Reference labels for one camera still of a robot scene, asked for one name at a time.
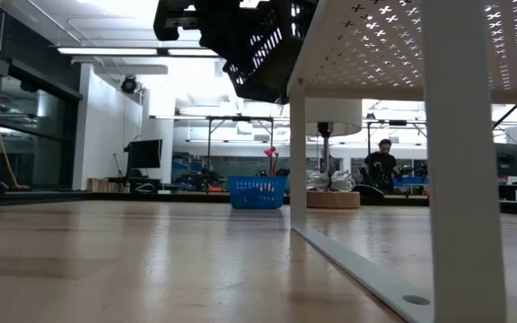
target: person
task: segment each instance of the person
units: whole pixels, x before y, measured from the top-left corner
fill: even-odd
[[[396,158],[390,154],[392,142],[382,139],[378,144],[379,151],[369,154],[364,159],[363,167],[370,175],[370,185],[389,193],[394,191],[392,173],[400,176],[400,170],[396,164]]]

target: monitor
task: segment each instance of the monitor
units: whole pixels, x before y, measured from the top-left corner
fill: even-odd
[[[128,168],[161,168],[162,139],[145,140],[129,143]]]
[[[517,176],[517,144],[495,144],[498,176]]]

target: lamp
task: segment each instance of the lamp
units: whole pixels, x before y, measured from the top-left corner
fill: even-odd
[[[361,100],[309,98],[306,100],[306,135],[320,134],[324,139],[324,173],[307,171],[307,206],[313,208],[358,208],[360,194],[351,192],[354,181],[347,172],[329,173],[329,139],[354,135],[363,129]]]
[[[331,136],[354,135],[363,129],[361,100],[309,98],[306,101],[306,135],[324,139],[324,172],[329,172]]]

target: blue plastic basket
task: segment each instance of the blue plastic basket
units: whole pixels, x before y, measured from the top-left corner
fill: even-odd
[[[235,209],[270,209],[283,205],[286,177],[230,176],[231,205]]]

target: white metal frame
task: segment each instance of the white metal frame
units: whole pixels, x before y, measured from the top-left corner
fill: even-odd
[[[338,8],[333,3],[319,2],[288,86],[293,229],[407,321],[505,322],[504,262],[495,186],[483,1],[423,0],[421,7],[432,190],[434,297],[417,291],[392,272],[307,226],[305,98],[372,98],[372,93],[364,96],[347,88],[305,85],[305,70],[320,59],[317,45],[328,44],[324,30],[329,26],[327,18]],[[390,94],[393,100],[416,97],[415,92]],[[452,165],[462,162],[463,156],[476,159],[462,170],[463,178],[477,179],[474,188],[463,187],[460,178],[450,172]],[[423,297],[434,306],[408,302],[403,296],[409,295]]]

